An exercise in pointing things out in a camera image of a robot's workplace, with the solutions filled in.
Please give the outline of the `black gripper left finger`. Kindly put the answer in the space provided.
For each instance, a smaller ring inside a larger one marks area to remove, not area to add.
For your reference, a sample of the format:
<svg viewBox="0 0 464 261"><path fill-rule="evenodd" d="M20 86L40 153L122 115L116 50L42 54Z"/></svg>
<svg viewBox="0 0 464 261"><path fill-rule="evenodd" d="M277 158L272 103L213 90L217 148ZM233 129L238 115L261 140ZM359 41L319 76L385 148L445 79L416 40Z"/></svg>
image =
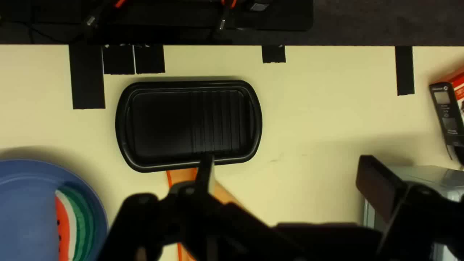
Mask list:
<svg viewBox="0 0 464 261"><path fill-rule="evenodd" d="M180 244L196 261L269 261L271 230L233 203L210 195L129 196L120 206L97 261L158 261Z"/></svg>

